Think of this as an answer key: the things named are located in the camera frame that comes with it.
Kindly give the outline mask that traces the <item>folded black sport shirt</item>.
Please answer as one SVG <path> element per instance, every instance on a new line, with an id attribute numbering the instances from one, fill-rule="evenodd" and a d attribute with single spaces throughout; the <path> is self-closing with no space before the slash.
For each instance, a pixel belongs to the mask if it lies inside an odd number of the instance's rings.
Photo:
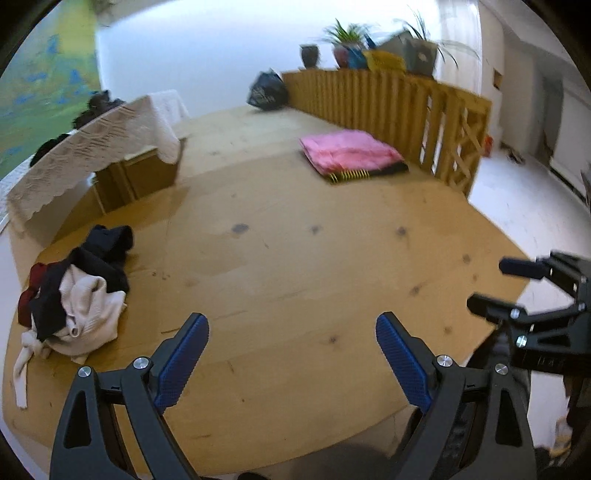
<path id="1" fill-rule="evenodd" d="M 393 176 L 398 174 L 406 174 L 410 171 L 408 165 L 405 162 L 396 162 L 384 169 L 377 170 L 345 170 L 338 172 L 322 173 L 318 166 L 315 166 L 311 159 L 308 158 L 307 154 L 303 154 L 304 159 L 308 161 L 311 168 L 314 169 L 315 173 L 318 173 L 325 181 L 329 184 L 336 185 L 346 182 L 365 180 L 375 177 Z"/>

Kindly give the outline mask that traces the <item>pink t-shirt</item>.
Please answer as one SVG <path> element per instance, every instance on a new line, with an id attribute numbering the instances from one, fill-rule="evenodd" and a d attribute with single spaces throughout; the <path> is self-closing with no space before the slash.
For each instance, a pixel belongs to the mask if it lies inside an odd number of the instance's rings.
<path id="1" fill-rule="evenodd" d="M 404 164 L 404 157 L 394 147 L 361 130 L 308 135 L 301 137 L 300 144 L 308 162 L 322 176 L 383 171 Z"/>

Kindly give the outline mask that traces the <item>black sports drawstring bag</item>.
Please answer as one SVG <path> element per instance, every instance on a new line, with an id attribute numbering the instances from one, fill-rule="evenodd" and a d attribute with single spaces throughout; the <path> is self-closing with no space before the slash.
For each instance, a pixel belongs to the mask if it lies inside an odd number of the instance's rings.
<path id="1" fill-rule="evenodd" d="M 246 103 L 263 111 L 280 109 L 288 103 L 287 86 L 273 70 L 260 72 L 250 86 Z"/>

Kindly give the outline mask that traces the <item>yellow plastic basket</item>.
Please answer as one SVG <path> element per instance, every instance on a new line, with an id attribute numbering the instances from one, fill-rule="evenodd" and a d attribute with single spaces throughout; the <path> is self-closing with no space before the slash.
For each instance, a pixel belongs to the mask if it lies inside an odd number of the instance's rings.
<path id="1" fill-rule="evenodd" d="M 403 57 L 383 51 L 383 50 L 365 50 L 363 51 L 367 65 L 373 72 L 405 72 L 407 70 Z"/>

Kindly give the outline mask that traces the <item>landscape painting scroll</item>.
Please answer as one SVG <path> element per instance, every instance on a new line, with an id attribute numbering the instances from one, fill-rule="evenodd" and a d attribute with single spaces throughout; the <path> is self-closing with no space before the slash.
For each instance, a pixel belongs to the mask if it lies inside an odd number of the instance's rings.
<path id="1" fill-rule="evenodd" d="M 69 131 L 100 89 L 96 17 L 88 1 L 60 2 L 1 76 L 1 175 Z"/>

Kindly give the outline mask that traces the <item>dark navy garment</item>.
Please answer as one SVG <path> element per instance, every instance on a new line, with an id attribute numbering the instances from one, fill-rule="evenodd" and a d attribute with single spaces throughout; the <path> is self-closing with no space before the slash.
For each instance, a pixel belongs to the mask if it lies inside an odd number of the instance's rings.
<path id="1" fill-rule="evenodd" d="M 133 244 L 130 226 L 95 225 L 65 259 L 34 264 L 19 298 L 19 323 L 43 342 L 56 337 L 79 313 L 103 313 L 111 299 L 123 303 L 129 292 L 123 267 Z"/>

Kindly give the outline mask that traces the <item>potted green plant red pot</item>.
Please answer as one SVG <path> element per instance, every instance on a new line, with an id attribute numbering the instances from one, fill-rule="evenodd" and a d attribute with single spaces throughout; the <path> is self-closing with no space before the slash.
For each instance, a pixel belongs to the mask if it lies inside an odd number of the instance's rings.
<path id="1" fill-rule="evenodd" d="M 349 49 L 363 49 L 369 27 L 365 24 L 352 23 L 342 25 L 335 19 L 335 23 L 324 29 L 324 41 L 332 44 L 332 54 L 339 69 L 349 67 Z"/>

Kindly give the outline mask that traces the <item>wooden low table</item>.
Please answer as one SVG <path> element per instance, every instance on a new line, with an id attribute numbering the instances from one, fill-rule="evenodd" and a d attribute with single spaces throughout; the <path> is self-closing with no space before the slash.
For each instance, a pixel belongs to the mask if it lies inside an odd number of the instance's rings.
<path id="1" fill-rule="evenodd" d="M 121 208 L 175 183 L 183 145 L 176 159 L 164 162 L 156 148 L 123 159 L 94 173 L 93 191 L 103 213 Z"/>

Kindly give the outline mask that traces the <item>wooden slat fence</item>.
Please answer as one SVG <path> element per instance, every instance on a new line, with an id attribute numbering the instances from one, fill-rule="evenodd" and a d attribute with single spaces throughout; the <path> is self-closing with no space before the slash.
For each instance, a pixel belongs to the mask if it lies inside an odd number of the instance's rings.
<path id="1" fill-rule="evenodd" d="M 397 72 L 311 69 L 281 77 L 290 107 L 365 131 L 424 172 L 470 195 L 488 133 L 490 100 Z"/>

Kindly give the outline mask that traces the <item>cream knit sweater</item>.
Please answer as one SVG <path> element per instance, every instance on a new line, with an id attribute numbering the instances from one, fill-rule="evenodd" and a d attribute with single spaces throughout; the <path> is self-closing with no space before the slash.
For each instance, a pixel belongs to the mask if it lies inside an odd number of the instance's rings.
<path id="1" fill-rule="evenodd" d="M 37 329 L 21 334 L 21 351 L 15 360 L 12 379 L 16 405 L 27 408 L 27 364 L 34 356 L 47 357 L 55 351 L 83 364 L 88 355 L 117 338 L 119 317 L 126 308 L 126 293 L 107 291 L 107 282 L 71 265 L 65 271 L 58 305 L 65 310 L 65 326 L 46 340 Z"/>

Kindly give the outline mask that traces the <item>blue bag on fence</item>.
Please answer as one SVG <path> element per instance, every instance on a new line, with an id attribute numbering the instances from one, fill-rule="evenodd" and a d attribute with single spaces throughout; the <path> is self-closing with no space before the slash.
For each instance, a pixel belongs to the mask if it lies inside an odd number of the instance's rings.
<path id="1" fill-rule="evenodd" d="M 376 44 L 370 35 L 366 34 L 359 42 L 346 45 L 348 51 L 348 67 L 353 70 L 368 70 L 368 55 L 376 49 Z"/>

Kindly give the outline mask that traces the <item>red box on floor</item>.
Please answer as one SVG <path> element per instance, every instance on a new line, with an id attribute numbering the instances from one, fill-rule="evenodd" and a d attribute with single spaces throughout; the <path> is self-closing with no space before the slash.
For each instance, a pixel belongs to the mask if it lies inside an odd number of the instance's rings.
<path id="1" fill-rule="evenodd" d="M 493 149 L 494 139 L 491 135 L 487 135 L 483 142 L 483 156 L 490 157 Z"/>

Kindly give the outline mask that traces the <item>potted spider plant grey pot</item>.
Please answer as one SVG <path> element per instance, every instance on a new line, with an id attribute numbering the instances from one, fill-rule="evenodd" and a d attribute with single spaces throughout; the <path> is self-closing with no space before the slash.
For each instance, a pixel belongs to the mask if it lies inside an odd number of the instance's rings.
<path id="1" fill-rule="evenodd" d="M 401 29 L 378 44 L 377 49 L 401 57 L 406 70 L 414 75 L 434 78 L 438 59 L 446 63 L 450 59 L 456 69 L 459 62 L 455 52 L 467 54 L 477 60 L 480 54 L 473 47 L 457 40 L 432 39 L 425 20 L 418 15 L 412 24 L 403 19 L 394 20 Z"/>

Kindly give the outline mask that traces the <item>dark red garment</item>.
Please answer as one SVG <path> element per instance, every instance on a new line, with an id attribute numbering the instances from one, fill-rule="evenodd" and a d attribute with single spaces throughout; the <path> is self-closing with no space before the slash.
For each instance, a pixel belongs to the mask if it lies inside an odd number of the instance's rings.
<path id="1" fill-rule="evenodd" d="M 21 326 L 27 329 L 30 329 L 32 324 L 29 303 L 37 295 L 47 269 L 47 264 L 34 264 L 29 271 L 28 285 L 19 297 L 17 306 L 17 320 Z"/>

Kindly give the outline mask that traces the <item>dark ceramic vase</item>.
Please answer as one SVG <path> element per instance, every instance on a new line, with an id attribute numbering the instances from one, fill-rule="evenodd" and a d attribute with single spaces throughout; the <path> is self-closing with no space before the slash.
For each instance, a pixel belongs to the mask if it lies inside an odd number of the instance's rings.
<path id="1" fill-rule="evenodd" d="M 315 69 L 318 67 L 320 59 L 320 50 L 317 44 L 304 44 L 300 46 L 301 62 L 305 69 Z"/>

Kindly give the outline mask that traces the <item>dark teapot set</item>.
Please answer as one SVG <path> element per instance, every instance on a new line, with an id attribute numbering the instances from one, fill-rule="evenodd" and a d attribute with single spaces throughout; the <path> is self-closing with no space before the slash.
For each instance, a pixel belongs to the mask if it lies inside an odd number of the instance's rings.
<path id="1" fill-rule="evenodd" d="M 119 98 L 111 99 L 108 90 L 95 92 L 88 100 L 87 109 L 73 120 L 72 127 L 79 130 L 87 123 L 122 104 L 124 101 Z"/>

